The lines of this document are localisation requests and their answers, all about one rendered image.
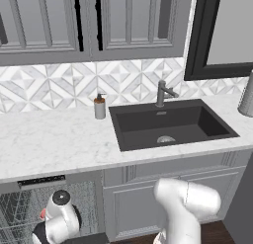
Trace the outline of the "grey dishwasher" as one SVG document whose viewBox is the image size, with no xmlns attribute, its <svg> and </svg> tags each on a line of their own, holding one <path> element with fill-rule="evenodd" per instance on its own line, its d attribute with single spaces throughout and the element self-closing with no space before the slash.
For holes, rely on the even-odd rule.
<svg viewBox="0 0 253 244">
<path fill-rule="evenodd" d="M 0 244 L 95 244 L 104 232 L 97 171 L 0 183 Z"/>
</svg>

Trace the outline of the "grey base cupboard door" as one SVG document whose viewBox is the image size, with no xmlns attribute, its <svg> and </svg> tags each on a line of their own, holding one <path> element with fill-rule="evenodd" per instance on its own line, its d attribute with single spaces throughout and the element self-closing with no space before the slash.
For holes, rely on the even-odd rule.
<svg viewBox="0 0 253 244">
<path fill-rule="evenodd" d="M 200 220 L 200 223 L 209 223 L 225 218 L 244 171 L 244 167 L 235 167 L 191 175 L 174 175 L 173 179 L 194 182 L 218 191 L 221 197 L 220 210 L 216 215 Z M 103 190 L 105 227 L 110 242 L 160 231 L 166 216 L 153 195 L 156 181 L 157 178 Z"/>
</svg>

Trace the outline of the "dark grey dishwasher door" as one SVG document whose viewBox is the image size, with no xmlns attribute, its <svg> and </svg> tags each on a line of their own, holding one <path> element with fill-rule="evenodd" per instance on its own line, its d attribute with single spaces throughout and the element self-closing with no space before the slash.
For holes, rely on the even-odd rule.
<svg viewBox="0 0 253 244">
<path fill-rule="evenodd" d="M 73 238 L 71 244 L 110 244 L 105 232 Z"/>
</svg>

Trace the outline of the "grey soap dispenser bottle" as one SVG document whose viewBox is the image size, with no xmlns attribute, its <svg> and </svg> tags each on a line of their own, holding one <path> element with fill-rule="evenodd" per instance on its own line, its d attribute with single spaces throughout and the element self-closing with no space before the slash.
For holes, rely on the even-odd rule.
<svg viewBox="0 0 253 244">
<path fill-rule="evenodd" d="M 99 93 L 94 99 L 94 112 L 97 120 L 102 120 L 106 117 L 106 101 L 102 93 Z"/>
</svg>

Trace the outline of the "grey metal tap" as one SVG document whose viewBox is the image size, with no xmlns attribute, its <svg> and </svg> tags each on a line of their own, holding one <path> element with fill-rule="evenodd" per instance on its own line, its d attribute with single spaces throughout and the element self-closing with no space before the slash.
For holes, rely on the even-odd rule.
<svg viewBox="0 0 253 244">
<path fill-rule="evenodd" d="M 157 100 L 156 106 L 162 108 L 164 106 L 164 100 L 169 98 L 178 98 L 179 94 L 174 92 L 172 88 L 166 87 L 166 82 L 160 80 L 158 82 Z"/>
</svg>

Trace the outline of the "dark grey sink basin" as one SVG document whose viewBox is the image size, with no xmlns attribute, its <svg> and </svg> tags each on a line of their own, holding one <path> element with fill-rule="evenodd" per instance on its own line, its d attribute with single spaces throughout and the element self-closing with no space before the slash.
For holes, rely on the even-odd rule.
<svg viewBox="0 0 253 244">
<path fill-rule="evenodd" d="M 203 100 L 109 107 L 120 151 L 238 137 Z"/>
</svg>

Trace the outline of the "black framed window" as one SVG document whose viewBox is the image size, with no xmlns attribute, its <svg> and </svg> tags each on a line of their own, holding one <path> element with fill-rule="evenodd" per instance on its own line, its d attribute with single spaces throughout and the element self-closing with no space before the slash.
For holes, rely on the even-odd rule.
<svg viewBox="0 0 253 244">
<path fill-rule="evenodd" d="M 252 62 L 208 64 L 220 0 L 197 0 L 185 68 L 185 81 L 247 77 Z"/>
</svg>

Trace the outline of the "grey speckled canister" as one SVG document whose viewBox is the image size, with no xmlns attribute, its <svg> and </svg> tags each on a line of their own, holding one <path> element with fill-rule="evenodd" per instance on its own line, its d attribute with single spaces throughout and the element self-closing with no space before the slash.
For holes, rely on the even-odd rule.
<svg viewBox="0 0 253 244">
<path fill-rule="evenodd" d="M 253 71 L 249 76 L 237 110 L 241 115 L 253 118 Z"/>
</svg>

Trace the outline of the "grey wall cupboard door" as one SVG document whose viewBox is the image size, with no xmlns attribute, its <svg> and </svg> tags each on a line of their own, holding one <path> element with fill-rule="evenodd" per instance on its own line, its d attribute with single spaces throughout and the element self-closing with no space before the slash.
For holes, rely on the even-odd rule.
<svg viewBox="0 0 253 244">
<path fill-rule="evenodd" d="M 0 66 L 89 61 L 87 1 L 79 1 L 84 51 L 74 0 L 0 0 Z"/>
<path fill-rule="evenodd" d="M 181 57 L 192 0 L 101 0 L 103 50 L 98 49 L 96 0 L 90 2 L 96 61 Z"/>
</svg>

